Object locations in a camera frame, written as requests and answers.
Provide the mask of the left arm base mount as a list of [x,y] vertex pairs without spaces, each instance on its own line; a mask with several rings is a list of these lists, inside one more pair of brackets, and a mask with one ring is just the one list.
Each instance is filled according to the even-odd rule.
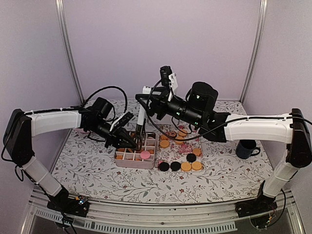
[[68,196],[52,196],[49,198],[47,208],[63,212],[67,215],[86,217],[89,212],[90,203],[88,201],[81,202]]

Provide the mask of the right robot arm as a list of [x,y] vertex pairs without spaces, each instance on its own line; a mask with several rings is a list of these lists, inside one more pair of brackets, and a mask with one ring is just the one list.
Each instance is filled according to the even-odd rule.
[[284,185],[299,171],[312,162],[312,145],[308,120],[300,109],[277,116],[244,116],[218,113],[213,110],[217,90],[207,83],[195,82],[186,100],[175,96],[169,83],[163,81],[148,91],[135,96],[148,118],[156,115],[161,120],[170,115],[199,129],[199,135],[209,141],[266,140],[286,144],[283,158],[274,173],[264,180],[255,199],[238,202],[238,213],[261,213],[276,207],[275,198]]

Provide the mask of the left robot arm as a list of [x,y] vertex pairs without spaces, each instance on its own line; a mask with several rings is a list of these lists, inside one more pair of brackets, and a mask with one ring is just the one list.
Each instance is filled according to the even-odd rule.
[[87,108],[59,108],[28,113],[15,109],[12,112],[3,136],[4,149],[8,151],[10,161],[22,170],[22,175],[39,185],[57,209],[67,212],[80,203],[69,198],[68,191],[35,157],[32,138],[64,129],[82,129],[104,138],[105,147],[134,149],[137,144],[124,129],[133,114],[123,113],[113,123],[109,123],[106,118],[112,107],[109,101],[99,97]]

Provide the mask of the pink sandwich cookie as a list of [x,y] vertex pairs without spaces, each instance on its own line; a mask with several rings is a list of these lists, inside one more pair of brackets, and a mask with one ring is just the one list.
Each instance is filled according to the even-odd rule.
[[141,157],[141,159],[143,159],[143,160],[149,159],[150,156],[151,156],[151,154],[150,154],[150,152],[148,152],[148,151],[142,151],[142,152],[140,153],[140,157]]

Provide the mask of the pink divided cookie tin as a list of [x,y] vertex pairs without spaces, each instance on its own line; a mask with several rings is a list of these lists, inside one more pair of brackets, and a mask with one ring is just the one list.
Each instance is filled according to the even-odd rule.
[[[140,151],[128,148],[119,148],[115,150],[114,160],[118,167],[134,168],[134,169],[152,169],[155,165],[157,154],[157,140],[158,135],[153,132],[147,132],[145,142]],[[147,160],[143,160],[140,157],[142,151],[150,152],[151,156]],[[122,160],[117,160],[116,156],[122,155]]]

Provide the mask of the metal serving tongs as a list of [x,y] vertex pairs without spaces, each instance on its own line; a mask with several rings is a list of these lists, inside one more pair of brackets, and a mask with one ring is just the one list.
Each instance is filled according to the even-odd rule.
[[[142,88],[142,94],[150,94],[151,88],[148,86],[144,86]],[[136,130],[134,135],[134,141],[136,142],[136,150],[141,150],[146,138],[145,124],[146,124],[146,109],[147,107],[143,107],[140,105],[138,119],[136,124]]]

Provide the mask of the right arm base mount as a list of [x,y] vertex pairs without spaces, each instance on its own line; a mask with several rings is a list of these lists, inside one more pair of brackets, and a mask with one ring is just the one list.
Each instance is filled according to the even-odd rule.
[[246,217],[264,212],[273,211],[277,208],[275,198],[261,195],[255,199],[235,203],[235,211],[238,217]]

